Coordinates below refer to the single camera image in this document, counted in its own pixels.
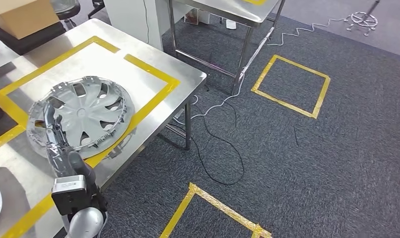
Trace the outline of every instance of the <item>silver hubcap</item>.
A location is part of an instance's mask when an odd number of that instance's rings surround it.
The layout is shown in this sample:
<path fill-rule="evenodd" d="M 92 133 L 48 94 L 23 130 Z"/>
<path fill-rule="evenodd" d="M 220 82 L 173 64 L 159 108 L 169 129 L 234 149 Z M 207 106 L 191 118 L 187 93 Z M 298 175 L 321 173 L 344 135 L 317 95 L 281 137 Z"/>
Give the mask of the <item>silver hubcap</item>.
<path fill-rule="evenodd" d="M 54 86 L 34 103 L 29 113 L 27 135 L 35 151 L 46 157 L 43 108 L 50 102 L 68 143 L 84 158 L 96 155 L 114 144 L 129 126 L 134 106 L 124 88 L 97 76 L 86 76 Z"/>

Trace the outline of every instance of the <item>carpet floor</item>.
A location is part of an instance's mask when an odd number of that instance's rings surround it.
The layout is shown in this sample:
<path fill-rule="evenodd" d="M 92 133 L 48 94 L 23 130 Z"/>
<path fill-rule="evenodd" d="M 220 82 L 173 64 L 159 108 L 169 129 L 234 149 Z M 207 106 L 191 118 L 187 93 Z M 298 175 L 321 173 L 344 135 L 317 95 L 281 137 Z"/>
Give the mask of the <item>carpet floor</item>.
<path fill-rule="evenodd" d="M 246 29 L 177 24 L 179 48 L 235 71 Z M 270 23 L 255 32 L 252 48 Z M 305 25 L 281 18 L 280 33 Z M 164 49 L 170 52 L 170 36 Z M 316 119 L 251 91 L 273 55 L 330 77 Z M 193 114 L 220 104 L 231 79 L 187 58 L 208 74 Z M 259 89 L 312 112 L 324 79 L 276 60 Z M 106 189 L 109 222 L 103 237 L 159 237 L 196 184 L 274 238 L 400 238 L 400 56 L 323 31 L 286 37 L 282 47 L 264 47 L 248 70 L 240 96 L 230 105 L 193 119 L 193 145 L 165 130 Z M 240 225 L 195 196 L 170 237 L 250 237 Z"/>

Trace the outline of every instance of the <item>black cushion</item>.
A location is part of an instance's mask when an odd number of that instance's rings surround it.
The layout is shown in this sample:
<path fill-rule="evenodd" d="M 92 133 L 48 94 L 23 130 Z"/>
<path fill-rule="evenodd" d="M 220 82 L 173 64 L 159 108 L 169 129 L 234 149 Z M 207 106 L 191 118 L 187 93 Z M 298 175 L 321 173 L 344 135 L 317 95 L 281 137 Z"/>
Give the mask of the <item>black cushion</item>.
<path fill-rule="evenodd" d="M 61 22 L 57 22 L 49 27 L 18 40 L 0 28 L 0 41 L 2 41 L 7 47 L 12 49 L 18 55 L 24 55 L 38 46 L 56 38 L 57 36 L 64 34 L 65 32 L 66 30 Z"/>
<path fill-rule="evenodd" d="M 77 3 L 72 9 L 64 12 L 57 12 L 57 16 L 60 20 L 66 20 L 72 18 L 79 14 L 80 12 L 80 4 Z"/>

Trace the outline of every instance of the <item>metal table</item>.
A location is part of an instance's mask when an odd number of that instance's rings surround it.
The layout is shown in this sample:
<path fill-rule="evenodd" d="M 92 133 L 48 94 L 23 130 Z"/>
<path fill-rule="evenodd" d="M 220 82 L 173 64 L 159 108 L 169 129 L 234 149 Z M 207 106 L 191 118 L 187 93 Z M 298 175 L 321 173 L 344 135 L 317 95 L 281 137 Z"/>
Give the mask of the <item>metal table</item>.
<path fill-rule="evenodd" d="M 178 49 L 175 36 L 174 11 L 172 7 L 173 0 L 168 0 L 168 12 L 171 24 L 171 35 L 173 43 L 172 45 L 173 45 L 173 50 L 175 51 L 175 56 L 177 55 L 177 53 L 179 53 L 207 67 L 210 67 L 221 73 L 233 77 L 234 83 L 232 87 L 232 95 L 235 95 L 239 88 L 241 79 L 245 75 L 245 72 L 250 67 L 251 63 L 253 62 L 254 58 L 257 56 L 259 51 L 262 49 L 265 42 L 272 35 L 274 28 L 276 27 L 276 23 L 279 20 L 280 13 L 282 12 L 283 5 L 285 4 L 285 0 L 175 0 L 175 1 L 190 5 L 200 10 L 210 12 L 214 15 L 218 15 L 233 20 L 248 27 L 247 34 L 244 40 L 244 46 L 241 51 L 241 57 L 238 63 L 238 70 L 236 74 L 230 73 L 222 68 L 219 68 L 209 62 L 206 62 L 202 59 L 199 59 L 195 56 L 190 55 L 189 53 L 186 53 Z M 280 5 L 277 10 L 276 17 L 275 18 L 268 17 L 268 15 L 273 11 L 273 9 L 277 6 L 279 2 Z M 261 24 L 266 19 L 272 21 L 273 26 L 267 33 L 266 37 L 264 37 L 263 40 L 260 42 L 260 45 L 254 52 L 253 56 L 251 56 L 251 58 L 246 63 L 245 53 L 247 52 L 247 48 L 250 43 L 251 36 L 253 34 L 253 29 L 260 27 Z"/>
<path fill-rule="evenodd" d="M 18 125 L 0 137 L 3 238 L 48 238 L 63 226 L 49 195 L 52 168 L 32 150 L 25 132 L 25 112 L 52 86 L 92 74 L 119 83 L 132 97 L 136 114 L 126 133 L 86 160 L 96 166 L 96 181 L 105 188 L 182 107 L 189 120 L 190 98 L 206 78 L 205 73 L 97 19 L 6 66 L 0 70 L 0 107 Z M 186 131 L 189 146 L 189 123 Z"/>

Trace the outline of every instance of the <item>yellow tape square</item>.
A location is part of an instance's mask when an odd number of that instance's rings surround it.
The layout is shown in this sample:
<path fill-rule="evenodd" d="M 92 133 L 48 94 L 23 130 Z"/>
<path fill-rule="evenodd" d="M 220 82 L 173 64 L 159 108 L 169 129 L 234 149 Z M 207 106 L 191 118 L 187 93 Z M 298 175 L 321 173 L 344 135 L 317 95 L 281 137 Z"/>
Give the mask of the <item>yellow tape square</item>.
<path fill-rule="evenodd" d="M 262 91 L 259 90 L 260 84 L 263 82 L 263 79 L 266 77 L 268 71 L 269 71 L 270 68 L 274 65 L 274 63 L 276 62 L 277 59 L 279 59 L 279 60 L 281 60 L 281 61 L 284 61 L 284 62 L 286 62 L 286 63 L 289 63 L 289 64 L 291 64 L 291 65 L 294 65 L 294 66 L 296 66 L 296 67 L 298 67 L 298 68 L 301 68 L 301 69 L 303 69 L 303 70 L 306 70 L 306 71 L 308 71 L 308 72 L 311 72 L 311 73 L 313 73 L 313 74 L 316 74 L 316 75 L 318 75 L 318 76 L 324 78 L 324 83 L 323 83 L 323 86 L 322 86 L 322 88 L 321 88 L 320 95 L 319 95 L 319 97 L 318 97 L 318 99 L 317 99 L 317 103 L 316 103 L 316 105 L 314 106 L 314 109 L 313 109 L 313 112 L 312 112 L 312 113 L 307 112 L 306 110 L 303 110 L 303 109 L 301 109 L 301 108 L 299 108 L 299 107 L 297 107 L 297 106 L 294 106 L 294 105 L 292 105 L 292 104 L 289 104 L 289 103 L 287 103 L 287 102 L 284 102 L 284 101 L 282 101 L 282 100 L 280 100 L 280 99 L 278 99 L 278 98 L 276 98 L 276 97 L 273 97 L 273 96 L 271 96 L 271 95 L 269 95 L 269 94 L 267 94 L 267 93 L 262 92 Z M 282 56 L 274 55 L 274 56 L 270 59 L 270 61 L 269 61 L 268 64 L 266 65 L 266 67 L 264 68 L 263 72 L 261 73 L 260 77 L 257 79 L 257 81 L 256 81 L 256 83 L 254 84 L 254 86 L 252 87 L 251 91 L 253 91 L 253 92 L 257 93 L 258 95 L 263 96 L 263 97 L 265 97 L 265 98 L 267 98 L 267 99 L 269 99 L 269 100 L 272 100 L 272 101 L 274 101 L 274 102 L 277 102 L 277 103 L 279 103 L 279 104 L 281 104 L 281 105 L 283 105 L 283 106 L 285 106 L 285 107 L 287 107 L 287 108 L 290 108 L 290 109 L 292 109 L 292 110 L 294 110 L 294 111 L 296 111 L 296 112 L 299 112 L 299 113 L 301 113 L 301 114 L 303 114 L 303 115 L 306 115 L 307 117 L 311 117 L 311 118 L 317 119 L 318 114 L 320 113 L 321 105 L 323 104 L 324 97 L 326 96 L 326 93 L 327 93 L 327 89 L 328 89 L 328 87 L 329 87 L 329 84 L 330 84 L 330 77 L 329 77 L 329 76 L 327 76 L 327 75 L 325 75 L 325 74 L 323 74 L 323 73 L 320 73 L 320 72 L 318 72 L 318 71 L 315 71 L 315 70 L 313 70 L 313 69 L 310 69 L 310 68 L 308 68 L 308 67 L 305 67 L 305 66 L 303 66 L 303 65 L 300 65 L 300 64 L 298 64 L 298 63 L 295 63 L 295 62 L 293 62 L 293 61 L 291 61 L 291 60 L 288 60 L 288 59 L 286 59 L 286 58 L 283 58 Z"/>
<path fill-rule="evenodd" d="M 187 195 L 184 197 L 184 199 L 181 201 L 180 205 L 178 206 L 177 210 L 175 211 L 174 215 L 172 216 L 171 220 L 168 222 L 166 225 L 165 229 L 163 230 L 161 236 L 159 238 L 168 238 L 172 230 L 175 228 L 177 225 L 179 219 L 182 217 L 185 209 L 191 202 L 192 198 L 194 195 L 198 195 L 204 200 L 206 200 L 208 203 L 243 225 L 244 227 L 248 228 L 250 231 L 253 232 L 251 235 L 252 238 L 271 238 L 271 233 L 264 230 L 263 228 L 260 227 L 259 224 L 254 224 L 253 222 L 247 220 L 240 214 L 238 214 L 236 211 L 232 210 L 230 207 L 226 206 L 216 198 L 212 197 L 210 194 L 207 192 L 203 191 L 199 187 L 197 187 L 195 184 L 190 183 L 189 185 L 189 191 Z"/>
<path fill-rule="evenodd" d="M 112 53 L 118 52 L 120 49 L 111 45 L 110 43 L 100 39 L 97 36 L 93 36 L 78 46 L 70 49 L 59 57 L 46 63 L 42 67 L 33 71 L 32 73 L 22 77 L 18 81 L 15 81 L 8 86 L 0 90 L 0 108 L 6 112 L 13 120 L 17 122 L 17 126 L 0 136 L 0 147 L 8 143 L 10 140 L 23 133 L 26 130 L 26 123 L 28 120 L 28 114 L 23 111 L 17 104 L 15 104 L 9 97 L 8 94 L 18 89 L 23 84 L 31 81 L 42 73 L 46 72 L 50 68 L 56 66 L 60 62 L 71 57 L 75 53 L 89 46 L 90 44 L 98 44 Z M 109 148 L 103 152 L 86 159 L 91 167 L 98 165 L 160 102 L 162 102 L 169 93 L 171 93 L 180 83 L 176 78 L 173 78 L 166 73 L 156 69 L 155 67 L 143 62 L 142 60 L 132 56 L 126 55 L 124 57 L 128 62 L 136 65 L 143 69 L 147 73 L 165 81 L 167 84 L 163 87 L 146 105 L 144 105 L 139 111 L 137 111 L 129 124 L 129 127 L 124 134 Z M 2 238 L 18 238 L 27 232 L 49 209 L 54 205 L 51 199 L 51 194 L 47 194 L 38 204 L 30 209 L 20 220 L 14 224 L 10 229 L 2 236 Z"/>
<path fill-rule="evenodd" d="M 249 3 L 255 4 L 255 5 L 262 5 L 263 3 L 265 3 L 267 0 L 244 0 L 247 1 Z"/>

